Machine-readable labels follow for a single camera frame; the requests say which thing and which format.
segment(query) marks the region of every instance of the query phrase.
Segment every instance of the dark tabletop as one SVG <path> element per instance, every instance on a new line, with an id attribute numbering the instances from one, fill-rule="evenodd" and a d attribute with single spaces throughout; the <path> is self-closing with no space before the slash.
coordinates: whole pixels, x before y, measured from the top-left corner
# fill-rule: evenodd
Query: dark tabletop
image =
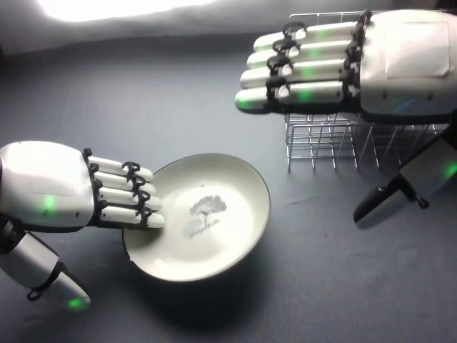
<path id="1" fill-rule="evenodd" d="M 352 213 L 379 181 L 349 161 L 286 168 L 283 119 L 233 99 L 255 36 L 133 39 L 13 58 L 0 74 L 0 146 L 47 140 L 152 170 L 203 152 L 262 174 L 271 219 L 233 269 L 193 284 L 144 276 L 121 232 L 40 234 L 91 308 L 30 303 L 0 274 L 1 342 L 455 342 L 456 183 L 375 229 Z"/>

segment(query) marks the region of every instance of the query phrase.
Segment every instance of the wire grid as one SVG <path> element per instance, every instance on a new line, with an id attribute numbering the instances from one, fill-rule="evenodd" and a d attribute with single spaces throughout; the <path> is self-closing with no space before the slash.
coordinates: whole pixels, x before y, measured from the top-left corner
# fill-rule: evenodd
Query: wire grid
<path id="1" fill-rule="evenodd" d="M 455 9 L 437 9 L 456 13 Z M 373 14 L 385 11 L 372 11 Z M 361 11 L 292 14 L 304 16 L 306 24 L 333 24 L 356 21 Z M 287 114 L 286 118 L 287 167 L 293 159 L 311 160 L 313 169 L 317 160 L 331 159 L 337 170 L 342 159 L 359 162 L 374 154 L 376 166 L 381 169 L 387 162 L 400 164 L 413 149 L 441 133 L 446 125 L 392 126 L 366 123 L 360 115 L 348 120 L 343 115 Z"/>

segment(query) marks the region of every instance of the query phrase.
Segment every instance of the back of robotic hand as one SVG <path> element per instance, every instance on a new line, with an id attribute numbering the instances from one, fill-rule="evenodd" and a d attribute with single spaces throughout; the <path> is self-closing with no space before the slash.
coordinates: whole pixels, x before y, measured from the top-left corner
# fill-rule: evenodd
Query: back of robotic hand
<path id="1" fill-rule="evenodd" d="M 0 267 L 30 289 L 31 301 L 52 298 L 69 309 L 85 309 L 90 297 L 30 231 L 65 233 L 86 226 L 156 229 L 164 218 L 150 183 L 153 174 L 137 163 L 121 163 L 61 144 L 20 141 L 0 149 Z"/>
<path id="2" fill-rule="evenodd" d="M 404 162 L 386 187 L 356 209 L 359 227 L 376 224 L 457 171 L 457 16 L 402 10 L 357 21 L 286 24 L 259 37 L 235 103 L 250 114 L 335 114 L 351 120 L 412 125 L 451 123 Z"/>

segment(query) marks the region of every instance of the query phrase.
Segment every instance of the bowl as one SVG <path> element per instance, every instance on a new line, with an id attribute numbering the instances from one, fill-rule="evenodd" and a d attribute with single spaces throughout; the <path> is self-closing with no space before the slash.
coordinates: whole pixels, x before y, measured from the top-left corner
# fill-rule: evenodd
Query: bowl
<path id="1" fill-rule="evenodd" d="M 270 213 L 262 176 L 225 154 L 199 154 L 154 174 L 165 227 L 123 230 L 130 260 L 172 282 L 212 277 L 241 261 L 261 238 Z"/>

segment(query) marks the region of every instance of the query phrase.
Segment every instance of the metal wire rack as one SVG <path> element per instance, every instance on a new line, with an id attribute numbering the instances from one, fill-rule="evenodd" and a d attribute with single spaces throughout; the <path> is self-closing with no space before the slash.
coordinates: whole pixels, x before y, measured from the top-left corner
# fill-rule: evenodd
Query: metal wire rack
<path id="1" fill-rule="evenodd" d="M 455 13 L 456 10 L 438 9 Z M 384 11 L 372 11 L 374 14 Z M 361 11 L 292 14 L 304 17 L 308 26 L 356 21 Z M 374 156 L 376 167 L 400 164 L 416 147 L 439 134 L 446 125 L 392 126 L 365 122 L 360 115 L 287 114 L 287 166 L 294 159 L 311 160 L 313 169 L 318 160 L 333 161 L 337 170 L 342 159 L 353 160 L 356 168 L 368 155 Z"/>

